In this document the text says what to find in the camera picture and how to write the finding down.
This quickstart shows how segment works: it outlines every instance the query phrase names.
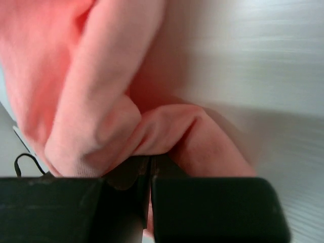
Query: pink fabric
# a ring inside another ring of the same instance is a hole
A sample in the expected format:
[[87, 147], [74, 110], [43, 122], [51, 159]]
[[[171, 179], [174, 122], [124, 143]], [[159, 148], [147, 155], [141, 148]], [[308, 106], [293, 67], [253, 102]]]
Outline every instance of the pink fabric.
[[129, 85], [164, 5], [0, 1], [0, 57], [10, 102], [19, 128], [54, 175], [98, 177], [129, 156], [166, 152], [193, 176], [254, 175], [202, 108], [174, 104], [141, 114], [132, 101]]

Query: pink cloth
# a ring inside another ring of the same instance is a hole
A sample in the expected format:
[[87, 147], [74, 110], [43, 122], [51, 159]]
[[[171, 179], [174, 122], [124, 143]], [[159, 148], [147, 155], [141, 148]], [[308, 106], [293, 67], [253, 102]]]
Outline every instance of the pink cloth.
[[166, 152], [193, 176], [254, 175], [202, 108], [174, 104], [141, 114], [132, 101], [129, 85], [164, 4], [0, 1], [9, 99], [19, 128], [54, 175], [98, 177], [129, 156]]

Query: black wire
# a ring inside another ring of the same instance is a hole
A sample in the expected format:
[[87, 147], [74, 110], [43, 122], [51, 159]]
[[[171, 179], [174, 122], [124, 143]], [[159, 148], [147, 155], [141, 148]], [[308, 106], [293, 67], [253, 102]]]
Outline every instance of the black wire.
[[21, 170], [20, 170], [19, 165], [18, 165], [18, 160], [19, 160], [22, 156], [27, 156], [27, 157], [31, 158], [31, 159], [35, 162], [35, 164], [36, 164], [37, 168], [39, 169], [39, 171], [40, 171], [43, 175], [45, 175], [45, 172], [42, 170], [41, 166], [39, 165], [37, 159], [36, 159], [34, 156], [32, 156], [32, 155], [29, 154], [29, 153], [22, 153], [21, 155], [19, 155], [19, 156], [16, 158], [16, 160], [15, 160], [15, 162], [14, 162], [14, 166], [15, 166], [15, 171], [16, 171], [16, 175], [17, 175], [17, 177], [21, 177]]

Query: black cable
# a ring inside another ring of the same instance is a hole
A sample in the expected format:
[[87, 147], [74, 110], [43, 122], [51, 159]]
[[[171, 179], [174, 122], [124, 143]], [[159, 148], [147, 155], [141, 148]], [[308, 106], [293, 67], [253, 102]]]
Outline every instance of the black cable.
[[36, 164], [36, 166], [37, 166], [37, 168], [39, 169], [39, 171], [40, 171], [43, 175], [45, 175], [45, 172], [42, 170], [41, 166], [39, 165], [37, 159], [36, 159], [34, 156], [32, 156], [32, 155], [29, 154], [29, 153], [22, 153], [21, 155], [19, 155], [19, 156], [16, 158], [16, 160], [15, 160], [15, 162], [14, 162], [14, 166], [15, 166], [15, 171], [16, 171], [16, 175], [17, 175], [17, 177], [21, 177], [21, 170], [20, 170], [19, 165], [18, 165], [18, 160], [19, 160], [19, 158], [21, 158], [22, 156], [27, 156], [27, 157], [31, 158], [31, 159], [34, 161], [34, 163]]

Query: towel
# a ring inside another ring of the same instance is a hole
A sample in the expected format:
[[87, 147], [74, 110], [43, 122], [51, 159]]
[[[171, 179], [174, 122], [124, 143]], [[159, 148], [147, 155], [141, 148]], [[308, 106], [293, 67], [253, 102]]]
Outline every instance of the towel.
[[0, 1], [9, 100], [55, 176], [99, 177], [129, 156], [163, 153], [192, 176], [255, 174], [201, 107], [141, 113], [132, 101], [130, 84], [164, 9], [164, 0]]

